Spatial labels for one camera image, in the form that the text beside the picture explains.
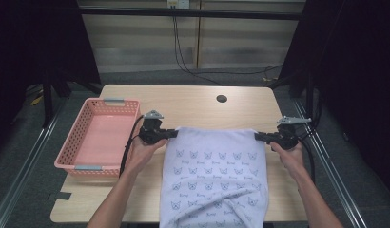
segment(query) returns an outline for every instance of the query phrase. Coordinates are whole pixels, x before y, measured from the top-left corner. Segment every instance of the electrical outlet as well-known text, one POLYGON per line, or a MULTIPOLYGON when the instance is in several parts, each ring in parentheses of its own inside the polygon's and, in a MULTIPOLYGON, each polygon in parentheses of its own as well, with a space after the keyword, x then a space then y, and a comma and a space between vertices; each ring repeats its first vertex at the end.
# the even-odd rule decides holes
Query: electrical outlet
POLYGON ((178 0, 179 9, 189 9, 189 0, 178 0))
POLYGON ((177 0, 167 0, 167 7, 169 9, 177 9, 178 8, 178 1, 177 0))

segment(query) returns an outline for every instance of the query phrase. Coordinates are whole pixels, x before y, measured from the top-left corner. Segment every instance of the forearm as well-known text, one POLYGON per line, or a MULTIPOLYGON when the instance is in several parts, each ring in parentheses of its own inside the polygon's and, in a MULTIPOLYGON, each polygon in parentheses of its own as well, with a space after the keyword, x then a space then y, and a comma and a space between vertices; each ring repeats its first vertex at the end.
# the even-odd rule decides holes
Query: forearm
POLYGON ((127 169, 109 192, 106 199, 94 213, 88 227, 120 227, 127 207, 127 200, 138 175, 127 169))
POLYGON ((304 168, 297 172, 295 181, 311 228, 342 227, 304 168))

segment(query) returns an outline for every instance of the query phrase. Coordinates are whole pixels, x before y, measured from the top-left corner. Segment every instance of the round hole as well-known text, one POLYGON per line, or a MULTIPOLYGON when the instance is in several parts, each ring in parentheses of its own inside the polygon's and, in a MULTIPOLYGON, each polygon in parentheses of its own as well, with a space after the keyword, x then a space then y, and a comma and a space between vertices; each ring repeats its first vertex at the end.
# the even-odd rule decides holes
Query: round hole
POLYGON ((225 103, 227 102, 227 97, 225 95, 219 95, 216 97, 216 100, 218 100, 220 103, 225 103))

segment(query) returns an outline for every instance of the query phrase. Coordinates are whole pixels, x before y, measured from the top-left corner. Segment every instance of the white cloth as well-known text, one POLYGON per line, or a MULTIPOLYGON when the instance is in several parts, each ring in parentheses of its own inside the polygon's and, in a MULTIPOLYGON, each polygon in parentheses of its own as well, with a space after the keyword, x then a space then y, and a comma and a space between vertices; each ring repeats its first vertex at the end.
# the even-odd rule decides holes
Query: white cloth
POLYGON ((160 227, 263 227, 266 159, 256 131, 178 130, 166 148, 160 227))

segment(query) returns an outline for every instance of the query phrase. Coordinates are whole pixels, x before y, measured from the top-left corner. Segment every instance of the human arm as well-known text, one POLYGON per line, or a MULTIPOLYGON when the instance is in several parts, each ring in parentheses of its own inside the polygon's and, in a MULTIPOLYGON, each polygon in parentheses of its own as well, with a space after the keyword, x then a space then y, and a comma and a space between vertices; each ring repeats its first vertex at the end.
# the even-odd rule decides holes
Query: human arm
POLYGON ((167 140, 160 140, 153 145, 146 145, 139 137, 133 140, 133 149, 127 156, 125 171, 92 216, 88 227, 120 227, 127 200, 138 174, 150 161, 154 152, 166 142, 167 140))
POLYGON ((302 198, 310 227, 342 227, 340 221, 328 207, 304 167, 302 145, 298 143, 290 150, 283 150, 275 142, 272 142, 270 145, 280 155, 281 162, 299 187, 299 194, 302 198))

